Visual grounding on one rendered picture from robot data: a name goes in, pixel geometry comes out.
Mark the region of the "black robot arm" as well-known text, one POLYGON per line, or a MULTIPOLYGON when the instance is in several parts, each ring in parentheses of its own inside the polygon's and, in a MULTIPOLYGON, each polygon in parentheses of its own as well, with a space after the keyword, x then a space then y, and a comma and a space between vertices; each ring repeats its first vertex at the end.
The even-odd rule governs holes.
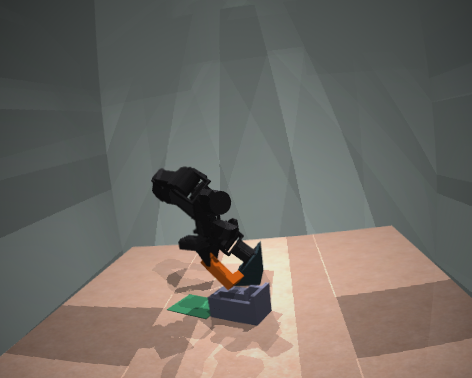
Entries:
MULTIPOLYGON (((188 216, 194 212, 210 212, 218 214, 216 220, 213 217, 208 220, 207 236, 217 236, 222 239, 220 250, 227 256, 231 253, 244 262, 243 266, 255 254, 254 249, 244 241, 244 235, 239 232, 237 219, 228 222, 220 219, 231 206, 231 198, 224 191, 212 190, 208 187, 211 182, 207 176, 195 168, 181 167, 177 171, 159 169, 152 177, 152 192, 166 204, 177 205, 188 216), (202 180, 199 183, 200 179, 202 180), (187 196, 189 196, 189 199, 187 196), (212 233, 213 232, 213 233, 212 233), (239 240, 233 243, 239 238, 239 240), (228 253, 228 250, 231 250, 228 253)), ((191 218, 191 217, 190 217, 191 218)))

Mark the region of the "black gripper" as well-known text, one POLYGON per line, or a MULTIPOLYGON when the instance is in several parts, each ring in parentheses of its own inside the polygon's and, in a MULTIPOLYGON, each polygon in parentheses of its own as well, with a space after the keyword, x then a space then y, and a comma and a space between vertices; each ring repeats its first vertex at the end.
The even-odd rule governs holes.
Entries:
POLYGON ((218 259, 218 253, 222 239, 217 236, 207 236, 208 220, 211 217, 216 220, 218 214, 210 212, 194 212, 191 219, 195 221, 194 233, 197 235, 187 235, 178 241, 179 250, 196 251, 205 264, 210 267, 210 253, 218 259), (204 236, 205 235, 205 236, 204 236))

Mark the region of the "orange l-shaped part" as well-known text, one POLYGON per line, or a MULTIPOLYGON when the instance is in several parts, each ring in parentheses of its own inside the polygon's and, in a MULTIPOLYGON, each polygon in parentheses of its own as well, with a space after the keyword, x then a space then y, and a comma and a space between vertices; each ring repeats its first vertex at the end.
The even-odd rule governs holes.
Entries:
POLYGON ((220 284, 227 290, 235 286, 244 275, 237 270, 232 274, 222 263, 220 263, 211 253, 211 266, 208 267, 205 262, 202 260, 200 263, 214 276, 216 277, 220 284))

